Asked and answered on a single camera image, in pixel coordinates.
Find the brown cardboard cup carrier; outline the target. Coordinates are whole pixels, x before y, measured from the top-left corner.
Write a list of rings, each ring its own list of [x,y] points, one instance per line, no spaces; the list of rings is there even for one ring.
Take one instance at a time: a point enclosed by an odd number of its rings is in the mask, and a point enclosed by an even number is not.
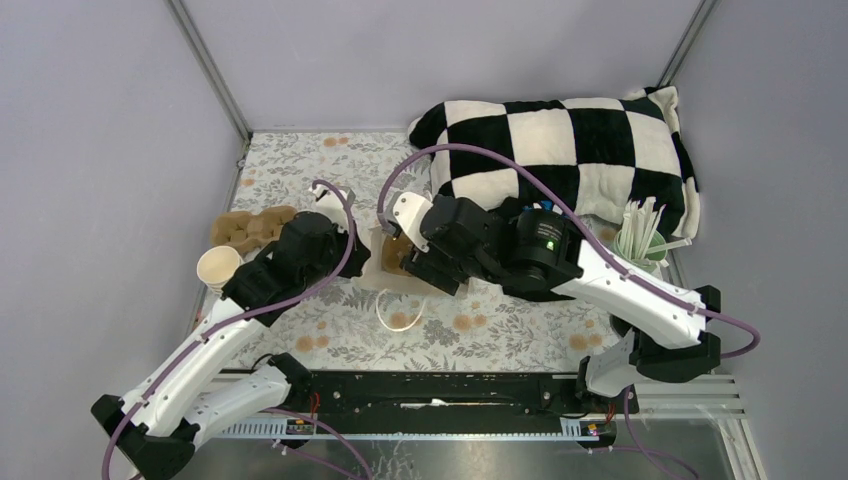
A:
[[[403,233],[397,238],[386,235],[380,254],[382,269],[391,275],[411,277],[411,274],[402,268],[401,263],[413,247],[414,244]]]

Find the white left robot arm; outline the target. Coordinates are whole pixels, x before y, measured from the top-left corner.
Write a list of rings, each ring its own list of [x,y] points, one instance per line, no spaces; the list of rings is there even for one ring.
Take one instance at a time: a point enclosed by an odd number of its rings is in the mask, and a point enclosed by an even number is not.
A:
[[[107,479],[120,452],[139,479],[171,479],[210,438],[240,420],[281,405],[315,407],[310,371],[288,353],[274,354],[247,378],[209,396],[203,388],[250,340],[336,278],[362,272],[370,253],[353,215],[304,211],[279,238],[239,264],[220,297],[183,343],[137,387],[104,394],[91,407],[109,440],[100,466]]]

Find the light blue paper bag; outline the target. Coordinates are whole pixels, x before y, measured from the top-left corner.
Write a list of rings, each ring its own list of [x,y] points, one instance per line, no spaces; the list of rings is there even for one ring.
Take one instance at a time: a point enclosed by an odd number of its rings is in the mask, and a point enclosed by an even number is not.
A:
[[[362,267],[362,274],[355,277],[356,287],[376,293],[374,312],[380,324],[388,331],[401,333],[412,329],[420,322],[430,298],[447,298],[441,290],[427,284],[410,273],[404,271],[400,262],[410,253],[413,244],[405,236],[394,239],[384,233],[380,227],[373,227],[362,234],[365,247],[370,252],[370,258]],[[418,311],[403,327],[393,327],[383,317],[381,302],[385,295],[411,295],[420,299]]]

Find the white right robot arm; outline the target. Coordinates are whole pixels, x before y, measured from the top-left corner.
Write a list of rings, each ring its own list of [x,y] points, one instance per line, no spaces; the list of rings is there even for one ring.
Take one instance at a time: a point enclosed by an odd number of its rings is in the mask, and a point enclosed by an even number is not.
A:
[[[402,269],[445,294],[478,279],[529,301],[581,300],[629,325],[615,346],[581,361],[573,396],[583,410],[601,410],[640,379],[686,383],[720,363],[699,292],[639,268],[618,272],[616,255],[547,202],[505,219],[467,198],[407,192],[390,217],[413,244]]]

